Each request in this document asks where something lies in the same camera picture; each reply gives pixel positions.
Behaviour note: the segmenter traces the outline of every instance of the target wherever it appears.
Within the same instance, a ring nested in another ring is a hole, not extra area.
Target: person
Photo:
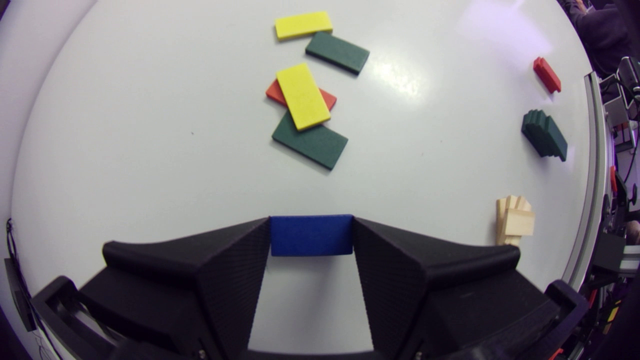
[[[640,222],[631,220],[627,222],[627,245],[640,245]]]
[[[618,8],[607,4],[587,12],[582,0],[557,0],[573,24],[593,70],[601,77],[614,74],[620,60],[632,56],[627,27]]]

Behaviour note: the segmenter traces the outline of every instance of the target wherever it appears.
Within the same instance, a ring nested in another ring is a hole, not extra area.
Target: white tabletop
[[[371,51],[352,76],[279,43],[277,17],[326,10],[333,34]],[[562,81],[549,95],[543,56]],[[278,70],[307,62],[349,138],[333,171],[275,143]],[[27,126],[13,189],[33,293],[80,287],[108,240],[163,241],[268,215],[352,213],[445,240],[492,245],[495,200],[536,213],[518,269],[543,290],[562,276],[589,168],[583,77],[591,72],[556,0],[99,1],[53,65]],[[520,133],[543,109],[568,159]],[[254,350],[367,350],[353,256],[269,258]]]

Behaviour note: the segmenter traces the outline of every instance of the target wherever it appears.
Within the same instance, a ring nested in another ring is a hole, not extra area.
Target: stacked wooden blocks
[[[540,157],[559,156],[566,161],[566,140],[554,119],[544,111],[531,110],[524,115],[521,131]]]
[[[369,57],[367,50],[330,34],[327,12],[277,19],[275,27],[279,40],[315,34],[305,52],[356,75]],[[332,170],[348,141],[322,125],[331,118],[336,97],[317,87],[306,63],[278,71],[266,94],[289,108],[271,137]]]
[[[495,229],[497,245],[519,246],[523,236],[533,235],[536,214],[524,196],[509,195],[496,201]]]

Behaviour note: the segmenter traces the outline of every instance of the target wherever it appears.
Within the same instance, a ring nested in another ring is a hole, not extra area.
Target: small red block
[[[544,58],[537,58],[533,61],[533,71],[536,72],[551,94],[555,91],[560,92],[562,90],[560,79]]]
[[[287,101],[284,99],[284,95],[282,94],[282,89],[280,88],[280,84],[278,83],[277,79],[275,79],[271,83],[271,86],[269,86],[269,88],[267,89],[266,94],[269,99],[274,100],[275,102],[277,102],[282,106],[287,106]],[[333,108],[333,105],[335,105],[335,102],[338,99],[332,94],[329,94],[328,92],[322,89],[320,89],[320,94],[322,95],[322,98],[326,103],[326,107],[329,110],[331,110]]]

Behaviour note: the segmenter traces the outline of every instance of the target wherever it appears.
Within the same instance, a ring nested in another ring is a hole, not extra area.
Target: textured black surface
[[[425,335],[421,340],[432,356],[482,345],[493,359],[516,356],[534,343],[559,307],[516,270],[508,270],[430,292],[424,311],[427,316],[415,331]]]
[[[426,290],[420,264],[373,230],[353,222],[362,295],[375,350],[395,359]]]
[[[269,219],[151,244],[110,242],[108,266],[192,289],[227,359],[246,349],[269,251]]]
[[[516,247],[460,245],[361,218],[353,236],[373,346],[389,359],[411,337],[428,291],[513,270],[520,257]]]
[[[203,345],[215,349],[192,291],[106,267],[78,297],[94,318],[137,341],[179,354],[198,352]]]
[[[418,262],[432,291],[513,269],[520,259],[520,250],[513,246],[462,245],[361,218],[356,218],[356,223]]]

